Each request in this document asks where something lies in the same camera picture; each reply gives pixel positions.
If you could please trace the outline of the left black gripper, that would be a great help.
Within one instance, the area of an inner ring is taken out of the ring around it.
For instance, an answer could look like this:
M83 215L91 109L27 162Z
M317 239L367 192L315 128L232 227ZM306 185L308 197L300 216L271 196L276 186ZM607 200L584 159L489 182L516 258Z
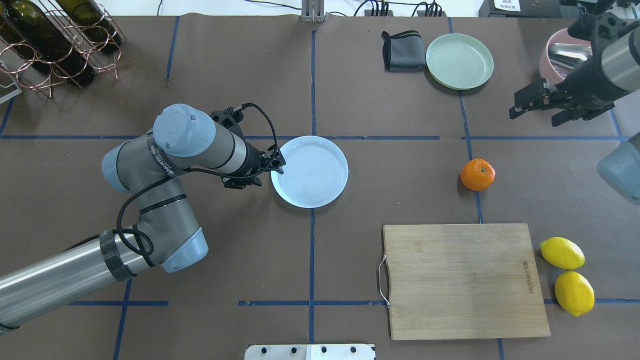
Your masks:
M230 157L222 165L210 169L222 179L222 184L227 189L243 190L247 186L260 187L262 182L259 176L262 173L284 174L286 160L278 144L274 123L260 106L254 106L254 109L259 111L267 121L273 138L273 145L265 152L260 151L247 142L239 125L243 120L243 111L246 109L246 105L240 105L210 114L215 123L231 134Z

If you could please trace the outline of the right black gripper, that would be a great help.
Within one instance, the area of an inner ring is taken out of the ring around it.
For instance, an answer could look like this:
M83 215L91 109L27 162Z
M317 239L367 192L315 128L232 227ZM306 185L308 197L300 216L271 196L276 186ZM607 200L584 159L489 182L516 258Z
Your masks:
M576 87L553 85L546 78L539 78L514 94L514 106L509 109L510 120L532 111L560 109L551 117L552 126L569 121L589 121L615 106L617 92L606 86L589 87L579 80Z

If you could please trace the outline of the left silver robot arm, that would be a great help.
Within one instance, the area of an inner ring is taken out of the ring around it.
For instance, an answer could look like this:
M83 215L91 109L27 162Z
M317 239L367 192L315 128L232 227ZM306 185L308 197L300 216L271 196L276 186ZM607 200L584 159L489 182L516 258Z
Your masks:
M253 102L211 113L165 107L102 159L106 182L128 194L112 228L2 276L1 333L156 265L177 272L202 260L209 248L182 177L209 174L242 190L285 163L272 119Z

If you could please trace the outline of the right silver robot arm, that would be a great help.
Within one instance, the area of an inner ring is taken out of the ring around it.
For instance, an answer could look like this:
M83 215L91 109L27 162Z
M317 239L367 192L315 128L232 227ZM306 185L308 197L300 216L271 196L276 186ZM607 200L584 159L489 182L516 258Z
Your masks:
M570 37L589 41L592 55L562 82L546 78L519 89L509 117L536 110L558 109L554 127L569 121L592 120L640 87L639 22L626 22L613 13L585 14L567 28Z

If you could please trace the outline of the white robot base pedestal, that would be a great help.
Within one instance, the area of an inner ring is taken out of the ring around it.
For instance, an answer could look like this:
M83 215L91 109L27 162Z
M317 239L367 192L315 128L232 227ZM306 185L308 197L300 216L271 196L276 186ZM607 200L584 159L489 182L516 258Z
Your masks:
M375 360L374 344L254 344L247 347L245 360Z

